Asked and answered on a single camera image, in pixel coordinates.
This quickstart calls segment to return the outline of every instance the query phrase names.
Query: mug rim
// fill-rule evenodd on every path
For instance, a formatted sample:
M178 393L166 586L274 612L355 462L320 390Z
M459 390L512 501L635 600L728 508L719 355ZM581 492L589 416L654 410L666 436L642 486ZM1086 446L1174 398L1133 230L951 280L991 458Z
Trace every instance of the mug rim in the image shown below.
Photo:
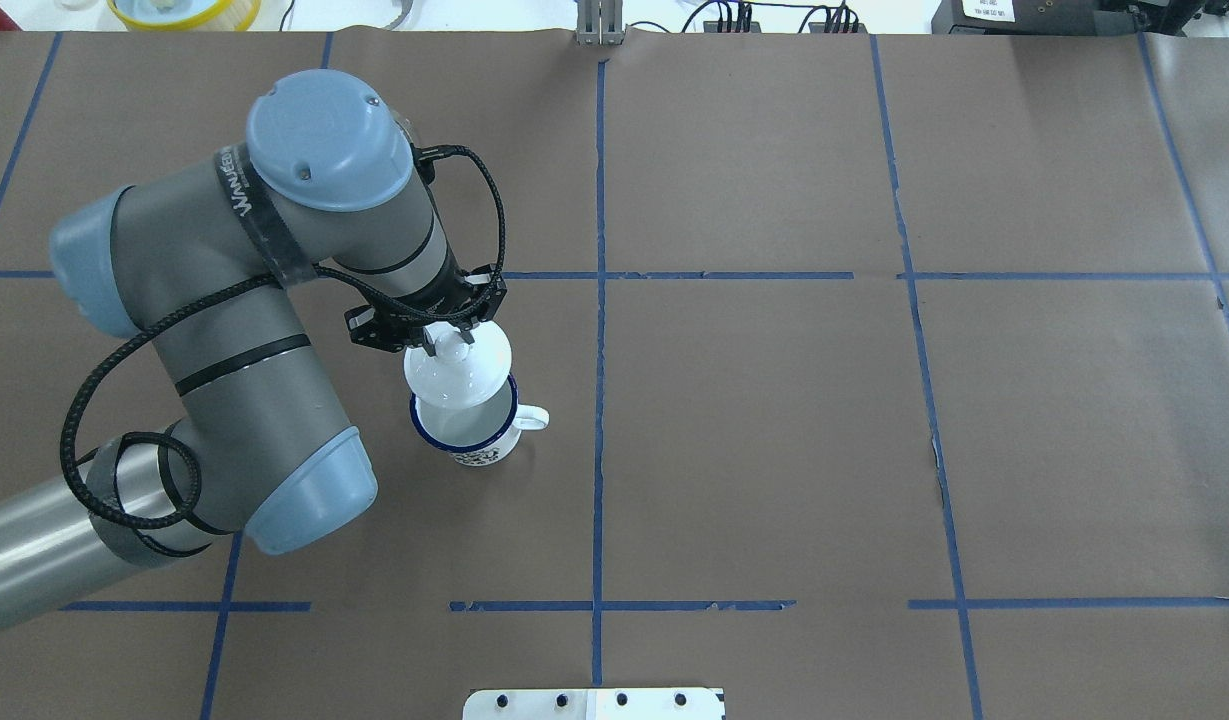
M508 419L503 423L503 428L499 428L494 434L492 434L492 436L483 439L483 441L476 445L446 445L445 442L439 441L439 439L433 437L431 434L426 431L426 428L423 426L422 420L418 419L418 396L413 392L409 393L409 420L414 424L414 429L418 430L419 436L425 439L428 445L444 450L445 452L463 455L465 452L485 450L485 447L490 447L495 442L499 442L499 439L505 436L508 430L512 428L515 419L517 419L517 407L521 405L521 397L519 397L517 392L517 380L512 377L512 374L508 374L508 386L512 388L512 413L508 413Z

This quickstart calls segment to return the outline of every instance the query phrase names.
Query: yellow rim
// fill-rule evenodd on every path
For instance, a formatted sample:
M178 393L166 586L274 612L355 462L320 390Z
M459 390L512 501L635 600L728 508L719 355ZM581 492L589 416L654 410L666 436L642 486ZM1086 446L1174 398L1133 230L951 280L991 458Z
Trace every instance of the yellow rim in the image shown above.
M116 14L117 18L120 18L122 23L125 23L125 27L132 27L138 29L151 29L151 31L192 29L194 27L202 27L206 22L210 22L210 20L216 18L219 15L221 15L224 10L226 10L227 6L231 4L234 4L234 0L218 0L218 2L213 4L210 9L208 9L204 14L192 15L192 17L189 18L182 18L178 20L178 22L173 23L151 25L151 23L139 22L139 20L129 17L129 15L120 12L120 10L116 7L116 0L107 0L108 9L111 9L112 12ZM257 10L258 10L258 0L254 0L254 6L249 9L249 15L247 15L247 18L245 18L243 22L240 23L238 28L236 29L248 28L249 23L254 22L254 15L257 15Z

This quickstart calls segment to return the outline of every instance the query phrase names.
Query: white enamel mug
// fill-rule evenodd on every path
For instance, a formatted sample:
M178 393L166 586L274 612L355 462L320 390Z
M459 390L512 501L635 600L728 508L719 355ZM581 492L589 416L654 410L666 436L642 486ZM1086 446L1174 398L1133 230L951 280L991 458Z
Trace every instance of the white enamel mug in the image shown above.
M508 375L489 401L463 410L449 410L409 396L409 419L428 445L449 452L458 464L494 464L512 452L524 430L547 428L551 415L542 407L521 405L517 380Z

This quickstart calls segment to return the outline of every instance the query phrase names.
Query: blue cap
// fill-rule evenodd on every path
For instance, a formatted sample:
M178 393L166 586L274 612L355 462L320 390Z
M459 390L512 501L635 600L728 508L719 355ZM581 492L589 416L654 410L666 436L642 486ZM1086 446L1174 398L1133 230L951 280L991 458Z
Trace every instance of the blue cap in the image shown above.
M120 195L130 187L91 202L58 220L50 231L50 265L61 290L85 319L116 337L138 334L116 290L116 270L112 269L112 219Z
M258 550L280 555L326 537L372 505L379 480L361 432L348 428L304 461L258 506L245 533Z
M245 123L249 162L300 205L350 213L382 205L414 170L409 141L377 92L339 70L281 77Z

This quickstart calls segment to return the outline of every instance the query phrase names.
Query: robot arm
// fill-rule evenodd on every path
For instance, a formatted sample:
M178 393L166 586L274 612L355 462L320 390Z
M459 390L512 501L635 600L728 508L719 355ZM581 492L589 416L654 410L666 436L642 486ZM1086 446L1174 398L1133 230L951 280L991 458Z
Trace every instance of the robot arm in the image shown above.
M264 552L295 550L371 505L370 460L284 291L318 275L355 284L370 305L347 315L353 340L391 351L423 345L435 318L463 331L490 319L505 292L501 235L498 264L469 276L426 189L431 162L451 154L466 149L415 151L359 79L307 70L256 102L245 145L58 224L58 281L134 346L163 328L151 342L186 418L77 463L84 386L64 475L0 505L0 630L220 536L247 530ZM225 288L248 291L218 301Z

